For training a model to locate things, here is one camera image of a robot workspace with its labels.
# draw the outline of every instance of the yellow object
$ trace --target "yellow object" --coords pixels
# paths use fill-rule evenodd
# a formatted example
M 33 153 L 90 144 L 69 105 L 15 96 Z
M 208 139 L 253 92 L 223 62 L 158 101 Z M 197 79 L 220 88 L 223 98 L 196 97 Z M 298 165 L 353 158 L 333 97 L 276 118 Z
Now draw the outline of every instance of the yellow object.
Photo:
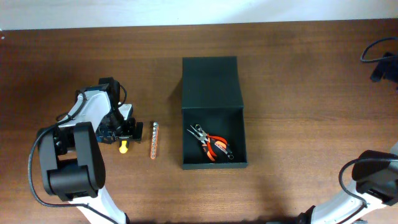
M 127 144 L 127 141 L 122 141 L 122 145 L 119 147 L 119 152 L 121 154 L 124 154 L 124 153 L 126 153 L 129 150 L 127 148 L 126 144 Z

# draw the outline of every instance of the wooden table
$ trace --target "wooden table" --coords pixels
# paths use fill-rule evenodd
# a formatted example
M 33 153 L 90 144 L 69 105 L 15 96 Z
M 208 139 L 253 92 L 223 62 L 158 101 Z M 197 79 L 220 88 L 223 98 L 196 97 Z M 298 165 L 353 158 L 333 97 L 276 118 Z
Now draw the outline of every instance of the wooden table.
M 74 91 L 113 76 L 127 89 L 141 144 L 101 145 L 106 187 L 137 222 L 238 222 L 296 216 L 340 191 L 338 171 L 398 141 L 396 84 L 372 83 L 363 49 L 397 36 L 398 20 L 5 31 L 0 41 L 0 221 L 87 223 L 75 208 L 32 197 L 27 157 L 37 130 L 69 110 Z M 381 56 L 397 44 L 369 53 Z M 238 56 L 249 166 L 182 170 L 182 57 Z M 149 158 L 150 121 L 160 124 Z M 39 160 L 34 184 L 46 201 Z M 396 223 L 398 207 L 365 216 Z

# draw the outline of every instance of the wood grain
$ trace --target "wood grain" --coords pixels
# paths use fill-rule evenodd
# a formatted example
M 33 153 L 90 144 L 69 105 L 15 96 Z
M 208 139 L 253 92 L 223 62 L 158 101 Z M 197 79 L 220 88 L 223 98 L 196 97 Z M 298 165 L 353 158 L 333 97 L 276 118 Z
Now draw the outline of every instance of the wood grain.
M 338 171 L 367 149 L 398 141 L 395 84 L 371 83 L 359 56 L 397 20 L 286 22 L 6 32 L 0 41 L 0 221 L 87 223 L 46 208 L 27 184 L 36 131 L 73 105 L 74 91 L 113 76 L 128 90 L 144 140 L 127 154 L 101 145 L 106 187 L 136 221 L 238 222 L 296 216 L 340 191 Z M 380 56 L 397 45 L 370 52 Z M 182 170 L 182 57 L 238 56 L 249 166 Z M 159 154 L 149 158 L 150 121 Z M 43 191 L 39 160 L 34 183 Z M 370 223 L 396 223 L 397 207 Z

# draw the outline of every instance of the box lid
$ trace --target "box lid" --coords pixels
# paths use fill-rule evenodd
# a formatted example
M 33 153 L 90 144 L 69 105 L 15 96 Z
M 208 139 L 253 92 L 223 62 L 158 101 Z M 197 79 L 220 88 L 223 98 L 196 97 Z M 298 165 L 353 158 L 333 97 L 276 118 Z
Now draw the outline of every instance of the box lid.
M 182 109 L 243 107 L 236 57 L 183 58 Z

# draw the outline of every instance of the pliers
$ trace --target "pliers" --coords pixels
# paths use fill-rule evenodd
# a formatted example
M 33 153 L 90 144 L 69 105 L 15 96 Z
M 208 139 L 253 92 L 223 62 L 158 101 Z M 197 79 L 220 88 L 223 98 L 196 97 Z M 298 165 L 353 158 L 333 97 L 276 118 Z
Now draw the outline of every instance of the pliers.
M 191 128 L 198 134 L 196 135 L 189 129 L 191 134 L 193 134 L 201 143 L 202 143 L 202 149 L 206 153 L 206 155 L 209 157 L 209 159 L 212 162 L 215 162 L 217 155 L 214 153 L 214 150 L 212 148 L 212 144 L 214 144 L 218 149 L 220 149 L 223 153 L 225 153 L 228 157 L 228 159 L 234 159 L 234 156 L 232 155 L 232 151 L 229 148 L 228 142 L 225 140 L 225 138 L 219 137 L 219 136 L 210 136 L 208 135 L 204 130 L 202 130 L 201 126 L 199 124 L 196 124 L 195 127 L 191 125 Z

